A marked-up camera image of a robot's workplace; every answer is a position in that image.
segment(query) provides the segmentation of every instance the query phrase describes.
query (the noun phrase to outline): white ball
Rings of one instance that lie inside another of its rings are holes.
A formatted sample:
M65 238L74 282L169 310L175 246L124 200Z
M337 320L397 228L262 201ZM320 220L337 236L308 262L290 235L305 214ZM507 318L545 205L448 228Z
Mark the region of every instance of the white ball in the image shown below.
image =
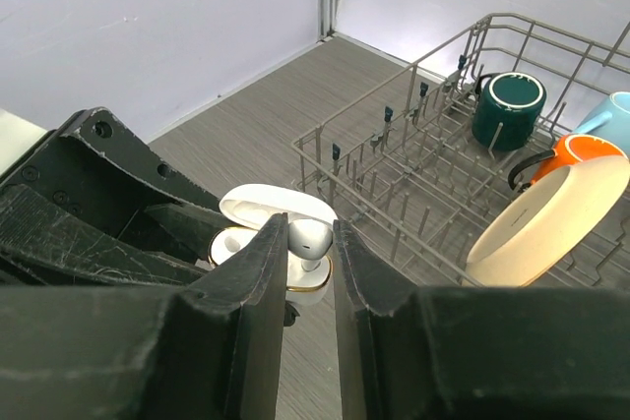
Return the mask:
M333 244L333 230L310 218L295 220L288 225L288 250L304 260L320 260Z

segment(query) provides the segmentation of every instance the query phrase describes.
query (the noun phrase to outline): black mug handle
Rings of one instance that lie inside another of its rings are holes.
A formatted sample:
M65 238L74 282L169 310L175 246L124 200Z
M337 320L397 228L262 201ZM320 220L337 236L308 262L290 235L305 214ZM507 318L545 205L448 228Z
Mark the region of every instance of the black mug handle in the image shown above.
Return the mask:
M479 97L481 95L481 88L483 86L483 81L485 81L486 79L494 78L495 76L498 76L499 74L501 73L488 73L488 74L482 74L481 76L479 76L474 86L474 94L477 97Z
M508 174L508 184L510 185L510 189L516 189L516 178L528 167L534 166L535 164L539 164L543 161L547 161L548 159L552 159L553 157L555 157L554 150L545 150L543 152L539 152L538 154L534 154L533 156L523 159L516 166L514 166L510 171L510 174ZM524 184L523 187L519 189L519 192L523 192L529 187L530 184Z

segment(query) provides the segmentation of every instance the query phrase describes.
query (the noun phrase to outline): mug handle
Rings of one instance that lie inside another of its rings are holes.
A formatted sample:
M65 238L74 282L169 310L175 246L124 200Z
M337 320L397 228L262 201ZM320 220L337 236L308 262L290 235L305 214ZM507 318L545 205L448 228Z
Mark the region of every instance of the mug handle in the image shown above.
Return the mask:
M612 113L606 110L605 112L597 114L595 117L593 117L588 122L583 123L582 125L580 125L572 133L575 133L575 134L590 133L595 128L599 128L602 125L605 125L611 119L612 119Z
M543 161L547 161L548 159L552 159L553 157L556 157L555 150L545 150L543 152L539 152L538 154L534 154L533 156L523 159L516 166L514 166L510 171L510 174L508 174L508 184L510 185L510 189L516 189L516 178L528 167L534 166L535 164L539 164ZM519 189L519 192L523 192L529 187L530 184L524 184L521 189Z
M476 96L480 96L481 95L481 88L483 86L483 81L485 81L486 79L491 79L495 76L498 76L500 73L488 73L488 74L482 74L481 76L479 76L479 78L476 80L476 84L474 86L474 94Z

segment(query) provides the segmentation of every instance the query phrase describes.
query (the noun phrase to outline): dishwasher rack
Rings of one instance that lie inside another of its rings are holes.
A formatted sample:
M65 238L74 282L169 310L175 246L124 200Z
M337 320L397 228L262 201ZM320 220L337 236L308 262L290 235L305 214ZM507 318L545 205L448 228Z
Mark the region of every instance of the dishwasher rack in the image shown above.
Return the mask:
M517 197L509 170L569 133L563 123L575 109L572 96L627 90L630 54L619 49L622 39L610 47L520 15L488 15L295 140L301 175L293 186L328 202L416 282L480 285L464 271L466 256ZM560 64L562 55L575 57L575 65ZM448 76L426 67L448 58L457 64ZM497 64L509 66L492 72L533 72L555 86L529 143L507 153L483 148L471 132L475 81ZM608 84L588 80L594 67L600 79L606 71ZM626 190L535 285L630 289L629 231Z

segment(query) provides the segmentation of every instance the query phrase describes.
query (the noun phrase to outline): dish rack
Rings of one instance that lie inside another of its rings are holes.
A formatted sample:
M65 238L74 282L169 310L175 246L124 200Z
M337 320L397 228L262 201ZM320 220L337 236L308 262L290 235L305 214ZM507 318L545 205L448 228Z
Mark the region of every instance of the dish rack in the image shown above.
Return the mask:
M467 254L518 197L507 184L509 170L569 133L566 122L575 121L585 101L590 109L628 89L623 36L610 47L520 15L488 15L295 140L301 174L293 186L326 201L417 283L480 285L464 271ZM447 76L428 67L445 64L452 65ZM484 69L527 72L547 86L545 108L523 149L498 152L473 138L474 85ZM630 289L629 231L626 190L535 285Z

